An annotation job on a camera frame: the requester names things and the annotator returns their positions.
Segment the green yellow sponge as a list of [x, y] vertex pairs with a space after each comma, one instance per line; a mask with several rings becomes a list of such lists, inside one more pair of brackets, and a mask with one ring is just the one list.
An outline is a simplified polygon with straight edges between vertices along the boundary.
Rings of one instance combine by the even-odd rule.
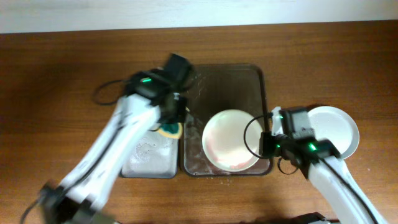
[[155, 132], [159, 133], [160, 135], [170, 138], [170, 139], [180, 139], [183, 133], [183, 124], [185, 123], [187, 113], [190, 110], [186, 107], [185, 108], [185, 115], [182, 118], [181, 122], [172, 123], [172, 124], [161, 124]]

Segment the cream white plate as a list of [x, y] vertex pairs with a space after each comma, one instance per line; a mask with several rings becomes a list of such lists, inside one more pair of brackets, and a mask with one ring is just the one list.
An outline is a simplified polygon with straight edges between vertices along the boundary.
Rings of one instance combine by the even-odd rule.
[[224, 110], [207, 122], [202, 134], [202, 146], [207, 159], [217, 168], [241, 172], [259, 159], [259, 140], [263, 128], [253, 116], [241, 110]]

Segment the pale blue plate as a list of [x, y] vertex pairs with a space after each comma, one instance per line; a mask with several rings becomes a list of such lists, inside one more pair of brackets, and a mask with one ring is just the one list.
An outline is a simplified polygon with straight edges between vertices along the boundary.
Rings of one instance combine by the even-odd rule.
[[359, 129], [352, 117], [339, 108], [319, 106], [308, 112], [308, 117], [318, 141], [330, 140], [347, 159], [359, 146]]

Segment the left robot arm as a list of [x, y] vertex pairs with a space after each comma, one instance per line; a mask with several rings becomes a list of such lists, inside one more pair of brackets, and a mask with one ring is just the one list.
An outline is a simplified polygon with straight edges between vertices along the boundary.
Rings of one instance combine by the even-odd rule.
[[113, 185], [132, 150], [162, 124], [181, 124], [193, 86], [194, 66], [171, 54], [162, 68], [144, 70], [123, 81], [111, 118], [78, 165], [58, 186], [45, 184], [36, 205], [44, 223], [116, 223], [103, 212]]

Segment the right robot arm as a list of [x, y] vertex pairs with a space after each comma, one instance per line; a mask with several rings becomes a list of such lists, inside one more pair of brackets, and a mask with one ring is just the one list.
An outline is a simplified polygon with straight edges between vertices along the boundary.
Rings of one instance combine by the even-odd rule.
[[290, 161], [323, 195], [340, 223], [387, 222], [346, 165], [359, 145], [359, 129], [350, 115], [332, 106], [278, 106], [268, 117], [272, 128], [261, 136], [262, 159]]

